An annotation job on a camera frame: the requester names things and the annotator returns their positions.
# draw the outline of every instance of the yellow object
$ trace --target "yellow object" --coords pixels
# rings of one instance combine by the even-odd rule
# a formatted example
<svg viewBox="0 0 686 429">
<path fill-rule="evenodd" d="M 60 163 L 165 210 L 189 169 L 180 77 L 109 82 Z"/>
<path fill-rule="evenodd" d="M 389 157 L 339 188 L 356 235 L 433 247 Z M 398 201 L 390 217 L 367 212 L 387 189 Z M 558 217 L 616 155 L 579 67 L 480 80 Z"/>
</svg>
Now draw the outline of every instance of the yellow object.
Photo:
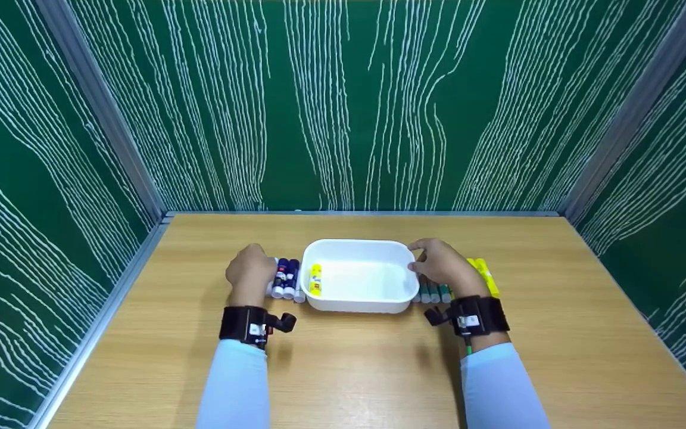
<svg viewBox="0 0 686 429">
<path fill-rule="evenodd" d="M 322 266 L 318 263 L 311 266 L 311 280 L 308 281 L 308 291 L 314 296 L 319 296 L 322 293 Z"/>
<path fill-rule="evenodd" d="M 468 258 L 467 261 L 470 263 L 470 265 L 476 267 L 477 271 L 480 272 L 481 277 L 484 277 L 484 280 L 488 286 L 488 290 L 491 292 L 491 296 L 499 299 L 499 289 L 496 287 L 496 282 L 494 282 L 491 271 L 488 271 L 488 265 L 485 263 L 484 258 L 478 258 L 476 260 Z"/>
</svg>

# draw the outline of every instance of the green wall panel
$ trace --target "green wall panel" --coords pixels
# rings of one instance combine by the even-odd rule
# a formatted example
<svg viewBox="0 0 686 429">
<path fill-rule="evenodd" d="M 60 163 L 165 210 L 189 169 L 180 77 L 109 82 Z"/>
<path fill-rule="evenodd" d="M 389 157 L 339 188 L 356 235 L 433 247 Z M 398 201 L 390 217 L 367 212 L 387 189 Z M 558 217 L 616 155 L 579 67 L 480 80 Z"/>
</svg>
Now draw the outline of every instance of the green wall panel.
<svg viewBox="0 0 686 429">
<path fill-rule="evenodd" d="M 686 59 L 576 225 L 686 368 Z"/>
<path fill-rule="evenodd" d="M 70 0 L 173 210 L 553 210 L 682 0 Z"/>
<path fill-rule="evenodd" d="M 30 0 L 0 2 L 0 427 L 26 427 L 152 228 Z"/>
</svg>

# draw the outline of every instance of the right hand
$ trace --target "right hand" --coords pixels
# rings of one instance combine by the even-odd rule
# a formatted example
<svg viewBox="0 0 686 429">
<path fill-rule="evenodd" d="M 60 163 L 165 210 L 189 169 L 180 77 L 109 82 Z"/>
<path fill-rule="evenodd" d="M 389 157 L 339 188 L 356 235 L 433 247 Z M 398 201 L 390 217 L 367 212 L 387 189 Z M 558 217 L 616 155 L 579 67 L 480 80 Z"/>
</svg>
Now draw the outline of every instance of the right hand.
<svg viewBox="0 0 686 429">
<path fill-rule="evenodd" d="M 248 244 L 226 267 L 226 280 L 232 283 L 229 305 L 264 306 L 266 285 L 277 273 L 275 258 L 269 258 L 259 244 Z"/>
<path fill-rule="evenodd" d="M 484 277 L 465 256 L 454 247 L 437 238 L 423 238 L 409 244 L 409 250 L 422 250 L 416 262 L 409 263 L 409 269 L 422 274 L 438 284 L 449 285 L 456 298 L 466 296 L 491 296 Z"/>
</svg>

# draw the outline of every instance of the wood grain pattern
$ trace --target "wood grain pattern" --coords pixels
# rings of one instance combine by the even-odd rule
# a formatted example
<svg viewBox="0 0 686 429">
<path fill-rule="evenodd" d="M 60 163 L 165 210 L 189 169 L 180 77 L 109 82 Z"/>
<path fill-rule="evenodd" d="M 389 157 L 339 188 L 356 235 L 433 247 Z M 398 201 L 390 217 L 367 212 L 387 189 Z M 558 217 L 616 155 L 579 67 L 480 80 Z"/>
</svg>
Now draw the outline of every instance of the wood grain pattern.
<svg viewBox="0 0 686 429">
<path fill-rule="evenodd" d="M 686 375 L 562 218 L 180 214 L 51 427 L 193 427 L 245 244 L 300 257 L 319 238 L 441 237 L 487 259 L 553 427 L 686 427 Z M 422 307 L 400 315 L 291 310 L 270 339 L 272 427 L 458 427 L 457 340 Z M 503 399 L 499 406 L 504 407 Z"/>
</svg>

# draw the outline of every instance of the black wrist strap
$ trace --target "black wrist strap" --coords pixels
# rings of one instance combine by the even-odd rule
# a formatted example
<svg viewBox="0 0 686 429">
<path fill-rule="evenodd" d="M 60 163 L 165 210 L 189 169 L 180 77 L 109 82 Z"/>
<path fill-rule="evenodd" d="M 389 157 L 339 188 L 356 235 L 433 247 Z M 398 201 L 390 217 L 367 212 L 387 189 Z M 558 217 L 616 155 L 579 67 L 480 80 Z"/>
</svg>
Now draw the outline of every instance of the black wrist strap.
<svg viewBox="0 0 686 429">
<path fill-rule="evenodd" d="M 467 296 L 454 299 L 446 312 L 438 307 L 425 311 L 425 318 L 432 326 L 451 321 L 454 334 L 459 337 L 488 335 L 492 332 L 509 331 L 510 325 L 497 298 Z"/>
<path fill-rule="evenodd" d="M 295 324 L 295 316 L 289 313 L 283 313 L 282 317 L 278 318 L 261 307 L 224 307 L 219 339 L 237 340 L 263 350 L 275 328 L 290 332 L 295 328 Z"/>
</svg>

